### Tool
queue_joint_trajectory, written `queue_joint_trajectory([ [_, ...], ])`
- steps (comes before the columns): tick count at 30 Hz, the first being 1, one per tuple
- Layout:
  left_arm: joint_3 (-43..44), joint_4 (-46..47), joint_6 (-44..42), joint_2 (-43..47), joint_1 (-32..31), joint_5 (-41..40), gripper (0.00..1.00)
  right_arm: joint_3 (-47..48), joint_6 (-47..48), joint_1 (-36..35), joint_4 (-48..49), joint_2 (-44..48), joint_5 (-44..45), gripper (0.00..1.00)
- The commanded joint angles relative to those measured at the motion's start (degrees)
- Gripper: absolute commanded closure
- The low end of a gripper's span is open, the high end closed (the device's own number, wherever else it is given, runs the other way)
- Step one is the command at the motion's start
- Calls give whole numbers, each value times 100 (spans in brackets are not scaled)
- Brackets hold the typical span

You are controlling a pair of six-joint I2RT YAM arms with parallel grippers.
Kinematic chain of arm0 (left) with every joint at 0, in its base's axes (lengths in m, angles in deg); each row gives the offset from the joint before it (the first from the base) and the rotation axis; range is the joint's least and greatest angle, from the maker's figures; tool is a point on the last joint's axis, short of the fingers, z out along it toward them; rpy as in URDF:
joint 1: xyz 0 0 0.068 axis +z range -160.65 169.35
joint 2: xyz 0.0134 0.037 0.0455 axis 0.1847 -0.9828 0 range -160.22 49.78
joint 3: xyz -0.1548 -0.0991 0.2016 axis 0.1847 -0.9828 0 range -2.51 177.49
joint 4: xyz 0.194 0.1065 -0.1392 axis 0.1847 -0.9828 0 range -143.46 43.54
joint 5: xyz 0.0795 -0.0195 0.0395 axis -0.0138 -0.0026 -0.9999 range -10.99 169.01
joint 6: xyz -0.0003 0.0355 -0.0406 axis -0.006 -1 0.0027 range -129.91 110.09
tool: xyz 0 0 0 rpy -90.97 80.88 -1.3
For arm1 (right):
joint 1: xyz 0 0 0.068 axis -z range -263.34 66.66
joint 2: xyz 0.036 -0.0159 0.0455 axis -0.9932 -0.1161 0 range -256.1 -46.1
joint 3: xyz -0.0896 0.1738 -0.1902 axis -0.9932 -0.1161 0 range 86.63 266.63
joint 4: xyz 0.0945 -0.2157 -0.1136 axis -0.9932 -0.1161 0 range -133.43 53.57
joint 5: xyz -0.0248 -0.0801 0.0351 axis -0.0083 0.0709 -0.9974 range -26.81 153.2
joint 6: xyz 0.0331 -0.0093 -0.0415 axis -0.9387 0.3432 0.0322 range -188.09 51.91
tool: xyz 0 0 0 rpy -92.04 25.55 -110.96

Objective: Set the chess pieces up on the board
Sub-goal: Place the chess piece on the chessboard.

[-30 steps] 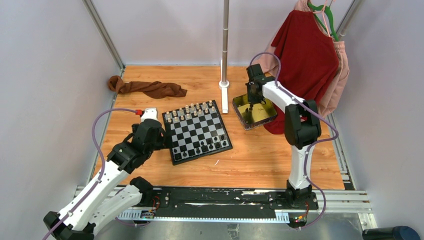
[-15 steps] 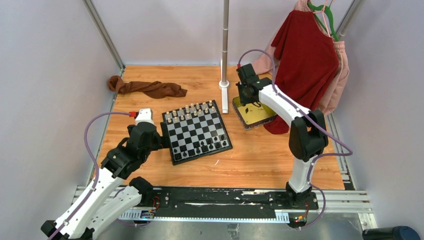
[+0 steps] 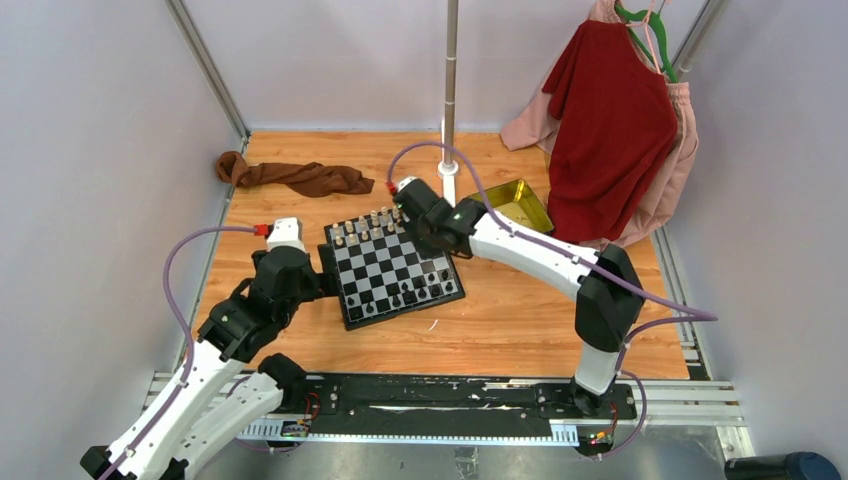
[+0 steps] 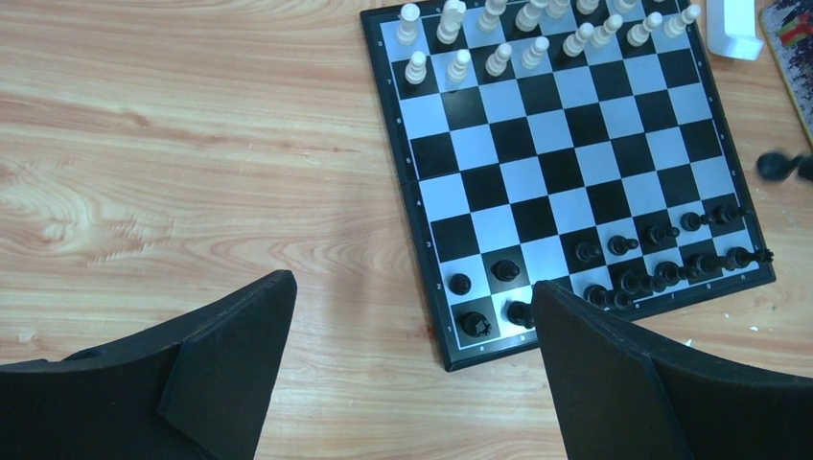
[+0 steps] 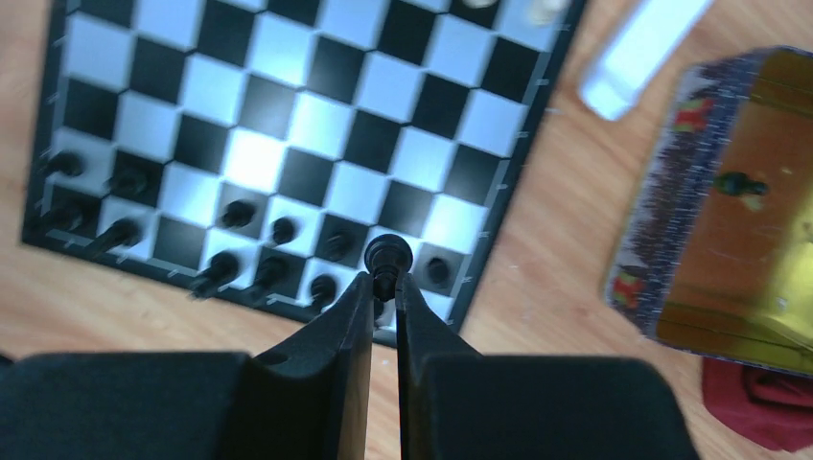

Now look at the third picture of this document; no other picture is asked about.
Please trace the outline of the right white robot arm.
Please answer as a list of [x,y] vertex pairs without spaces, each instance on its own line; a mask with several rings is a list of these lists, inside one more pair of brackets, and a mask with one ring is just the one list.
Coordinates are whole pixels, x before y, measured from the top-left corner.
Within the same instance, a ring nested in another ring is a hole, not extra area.
[[574,328],[583,345],[570,401],[577,413],[589,418],[609,407],[625,336],[644,305],[642,297],[621,285],[639,284],[624,250],[599,252],[553,239],[489,212],[473,198],[452,206],[416,177],[401,180],[389,191],[413,241],[425,251],[505,264],[573,300]]

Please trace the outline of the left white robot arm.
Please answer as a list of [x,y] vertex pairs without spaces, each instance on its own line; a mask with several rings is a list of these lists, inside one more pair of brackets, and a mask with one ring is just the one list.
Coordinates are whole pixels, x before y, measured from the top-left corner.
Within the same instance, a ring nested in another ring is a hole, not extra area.
[[301,304],[322,295],[301,241],[271,242],[252,258],[254,277],[211,309],[185,362],[150,407],[110,445],[84,453],[80,465],[91,478],[193,479],[254,420],[304,405],[307,374],[282,354],[266,357],[236,392],[210,405]]

